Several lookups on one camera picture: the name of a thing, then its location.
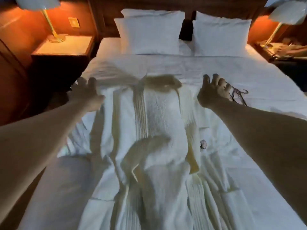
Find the white bathrobe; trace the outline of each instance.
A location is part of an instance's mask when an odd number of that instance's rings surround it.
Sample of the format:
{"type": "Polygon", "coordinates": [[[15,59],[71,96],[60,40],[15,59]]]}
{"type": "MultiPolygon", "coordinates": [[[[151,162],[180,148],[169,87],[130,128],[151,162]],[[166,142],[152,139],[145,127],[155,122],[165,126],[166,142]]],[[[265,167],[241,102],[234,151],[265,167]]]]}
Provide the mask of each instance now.
{"type": "Polygon", "coordinates": [[[220,119],[199,106],[199,87],[155,82],[103,90],[102,108],[82,118],[60,152],[93,164],[79,230],[253,229],[215,147],[220,119]]]}

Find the embroidered logo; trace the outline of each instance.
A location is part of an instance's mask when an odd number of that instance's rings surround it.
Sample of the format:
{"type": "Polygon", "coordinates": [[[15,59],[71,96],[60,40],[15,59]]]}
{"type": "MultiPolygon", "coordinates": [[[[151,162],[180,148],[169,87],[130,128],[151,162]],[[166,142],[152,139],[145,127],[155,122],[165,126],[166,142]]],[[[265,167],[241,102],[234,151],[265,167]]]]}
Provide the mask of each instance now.
{"type": "Polygon", "coordinates": [[[207,147],[207,142],[203,139],[203,140],[201,140],[201,142],[200,142],[200,147],[201,147],[201,149],[206,149],[206,147],[207,147]]]}

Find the light switch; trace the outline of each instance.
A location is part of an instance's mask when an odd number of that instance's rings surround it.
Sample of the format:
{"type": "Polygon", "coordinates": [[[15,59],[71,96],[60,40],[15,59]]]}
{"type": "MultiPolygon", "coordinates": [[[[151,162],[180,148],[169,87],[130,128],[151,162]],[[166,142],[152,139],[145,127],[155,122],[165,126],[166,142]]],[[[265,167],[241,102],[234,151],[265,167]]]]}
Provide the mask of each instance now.
{"type": "Polygon", "coordinates": [[[71,25],[72,27],[80,28],[79,21],[78,21],[77,18],[71,18],[71,17],[69,17],[68,20],[69,20],[70,25],[71,25]]]}

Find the table lamp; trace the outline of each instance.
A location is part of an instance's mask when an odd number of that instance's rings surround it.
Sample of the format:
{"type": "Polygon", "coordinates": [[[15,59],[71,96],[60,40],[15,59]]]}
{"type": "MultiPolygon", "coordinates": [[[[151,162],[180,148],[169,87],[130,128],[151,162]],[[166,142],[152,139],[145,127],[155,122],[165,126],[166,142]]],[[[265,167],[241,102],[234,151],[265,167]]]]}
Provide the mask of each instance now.
{"type": "Polygon", "coordinates": [[[52,35],[47,37],[50,42],[63,42],[65,40],[65,35],[57,34],[54,30],[46,11],[47,9],[60,6],[59,0],[16,0],[16,2],[21,9],[42,11],[52,31],[52,35]]]}
{"type": "Polygon", "coordinates": [[[267,47],[282,24],[296,25],[301,24],[306,17],[306,2],[302,1],[287,1],[284,4],[278,6],[269,16],[273,22],[279,22],[275,28],[273,34],[265,42],[263,47],[267,47]]]}

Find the hand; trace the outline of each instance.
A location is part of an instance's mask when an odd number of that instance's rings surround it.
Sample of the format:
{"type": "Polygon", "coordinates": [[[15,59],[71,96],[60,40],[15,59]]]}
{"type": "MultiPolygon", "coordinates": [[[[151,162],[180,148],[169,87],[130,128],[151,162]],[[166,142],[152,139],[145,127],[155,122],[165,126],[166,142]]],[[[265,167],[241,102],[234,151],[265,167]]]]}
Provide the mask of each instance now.
{"type": "Polygon", "coordinates": [[[198,93],[197,99],[202,107],[210,108],[212,104],[221,99],[230,100],[229,91],[230,84],[226,84],[224,78],[220,78],[218,74],[213,74],[212,82],[210,77],[206,74],[203,79],[203,86],[198,93]]]}
{"type": "Polygon", "coordinates": [[[83,102],[87,106],[88,111],[98,110],[105,96],[97,94],[97,80],[91,77],[87,83],[86,79],[80,77],[77,82],[78,84],[73,84],[71,91],[68,92],[69,101],[83,102]]]}

